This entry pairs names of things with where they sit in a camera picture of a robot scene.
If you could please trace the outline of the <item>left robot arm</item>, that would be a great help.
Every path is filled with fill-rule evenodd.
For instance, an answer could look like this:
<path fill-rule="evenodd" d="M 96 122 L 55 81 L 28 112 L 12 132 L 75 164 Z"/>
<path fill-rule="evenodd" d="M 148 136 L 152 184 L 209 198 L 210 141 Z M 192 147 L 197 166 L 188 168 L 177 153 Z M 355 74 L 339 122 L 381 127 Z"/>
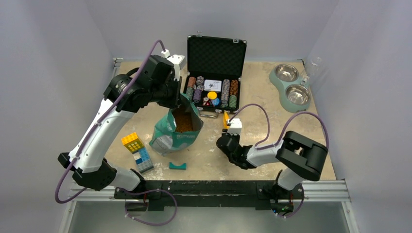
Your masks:
<path fill-rule="evenodd" d="M 145 180 L 133 169 L 114 167 L 105 159 L 110 145 L 138 110 L 151 102 L 173 109 L 180 102 L 183 55 L 151 55 L 145 65 L 115 76 L 106 88 L 99 110 L 87 132 L 70 152 L 58 156 L 67 168 L 73 162 L 73 179 L 80 186 L 100 191 L 123 188 L 134 199 L 143 196 Z"/>

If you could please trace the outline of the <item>green pet food bag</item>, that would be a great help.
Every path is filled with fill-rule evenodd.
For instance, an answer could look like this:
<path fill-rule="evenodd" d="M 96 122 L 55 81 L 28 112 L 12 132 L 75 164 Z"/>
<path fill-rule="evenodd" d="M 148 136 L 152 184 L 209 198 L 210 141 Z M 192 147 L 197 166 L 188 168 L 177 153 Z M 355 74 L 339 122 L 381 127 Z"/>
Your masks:
<path fill-rule="evenodd" d="M 185 94 L 180 95 L 181 104 L 170 109 L 154 126 L 149 145 L 165 156 L 183 150 L 197 139 L 204 122 L 199 111 Z"/>

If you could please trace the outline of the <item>yellow plastic scoop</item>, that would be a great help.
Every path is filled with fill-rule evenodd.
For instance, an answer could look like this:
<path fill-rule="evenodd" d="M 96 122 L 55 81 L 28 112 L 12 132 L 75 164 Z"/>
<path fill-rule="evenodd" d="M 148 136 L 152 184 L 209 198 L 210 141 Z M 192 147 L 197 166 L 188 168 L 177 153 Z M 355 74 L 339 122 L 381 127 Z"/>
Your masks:
<path fill-rule="evenodd" d="M 223 128 L 229 129 L 228 121 L 230 120 L 229 114 L 227 111 L 223 112 Z"/>

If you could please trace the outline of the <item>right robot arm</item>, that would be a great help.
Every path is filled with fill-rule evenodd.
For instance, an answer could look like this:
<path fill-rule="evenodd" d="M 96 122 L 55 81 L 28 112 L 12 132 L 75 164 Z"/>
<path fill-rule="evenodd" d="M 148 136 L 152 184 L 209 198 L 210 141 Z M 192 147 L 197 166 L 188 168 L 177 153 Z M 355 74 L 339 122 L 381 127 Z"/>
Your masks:
<path fill-rule="evenodd" d="M 273 184 L 273 192 L 283 198 L 302 181 L 319 181 L 328 154 L 328 147 L 294 131 L 287 131 L 278 145 L 266 145 L 259 150 L 253 145 L 240 145 L 240 138 L 224 133 L 216 146 L 230 163 L 242 169 L 282 163 L 287 168 L 280 172 Z"/>

